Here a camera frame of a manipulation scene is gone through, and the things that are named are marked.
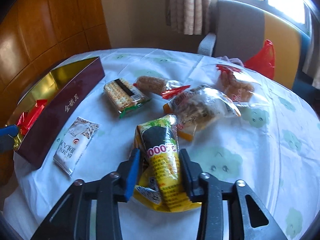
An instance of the yellow snack bag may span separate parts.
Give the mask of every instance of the yellow snack bag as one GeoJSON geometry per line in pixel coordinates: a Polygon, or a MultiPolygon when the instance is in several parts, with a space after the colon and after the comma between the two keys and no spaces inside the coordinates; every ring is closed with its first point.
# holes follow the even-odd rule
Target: yellow snack bag
{"type": "Polygon", "coordinates": [[[135,187],[136,199],[164,212],[181,212],[200,206],[189,200],[181,184],[175,115],[138,125],[134,144],[149,164],[135,187]]]}

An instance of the open gift box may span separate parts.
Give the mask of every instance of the open gift box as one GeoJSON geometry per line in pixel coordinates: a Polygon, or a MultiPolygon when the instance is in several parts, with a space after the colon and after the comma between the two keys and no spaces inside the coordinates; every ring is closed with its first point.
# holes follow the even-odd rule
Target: open gift box
{"type": "Polygon", "coordinates": [[[37,100],[48,100],[26,135],[19,132],[14,138],[14,150],[39,169],[65,122],[104,76],[99,57],[51,70],[25,94],[7,122],[7,125],[16,124],[20,115],[30,111],[37,100]]]}

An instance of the round table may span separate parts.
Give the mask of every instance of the round table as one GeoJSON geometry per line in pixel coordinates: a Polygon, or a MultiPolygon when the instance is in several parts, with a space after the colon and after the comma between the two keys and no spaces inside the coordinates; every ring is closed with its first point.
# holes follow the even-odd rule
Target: round table
{"type": "MultiPolygon", "coordinates": [[[[75,179],[101,179],[128,158],[135,127],[164,115],[165,100],[153,99],[135,113],[119,119],[103,94],[103,85],[123,77],[175,79],[192,86],[210,82],[206,69],[229,64],[212,57],[160,49],[111,49],[75,55],[60,65],[99,56],[105,78],[73,112],[58,134],[39,170],[14,155],[15,172],[38,224],[75,179]],[[101,124],[69,178],[53,162],[58,141],[78,117],[101,124]]],[[[312,108],[285,87],[246,70],[256,79],[270,106],[242,109],[242,117],[217,120],[196,133],[193,142],[179,140],[191,160],[220,180],[245,180],[262,200],[289,239],[298,239],[319,210],[320,123],[312,108]]],[[[200,209],[160,213],[137,201],[119,204],[124,239],[196,239],[200,209]]],[[[225,227],[225,239],[228,239],[225,227]]]]}

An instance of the striped curtain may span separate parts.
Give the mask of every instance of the striped curtain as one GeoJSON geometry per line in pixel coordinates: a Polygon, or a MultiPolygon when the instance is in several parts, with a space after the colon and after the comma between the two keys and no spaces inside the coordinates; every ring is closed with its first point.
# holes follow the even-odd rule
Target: striped curtain
{"type": "Polygon", "coordinates": [[[211,0],[169,0],[171,28],[178,33],[201,35],[209,32],[211,0]]]}

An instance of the chair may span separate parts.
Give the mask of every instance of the chair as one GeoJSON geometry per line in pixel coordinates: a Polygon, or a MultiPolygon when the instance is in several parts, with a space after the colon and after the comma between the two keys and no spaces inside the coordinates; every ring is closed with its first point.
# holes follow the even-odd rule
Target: chair
{"type": "Polygon", "coordinates": [[[201,41],[198,54],[245,62],[262,49],[265,40],[271,40],[276,53],[274,80],[313,102],[312,78],[302,72],[310,44],[305,33],[267,11],[232,0],[217,1],[215,22],[215,30],[201,41]]]}

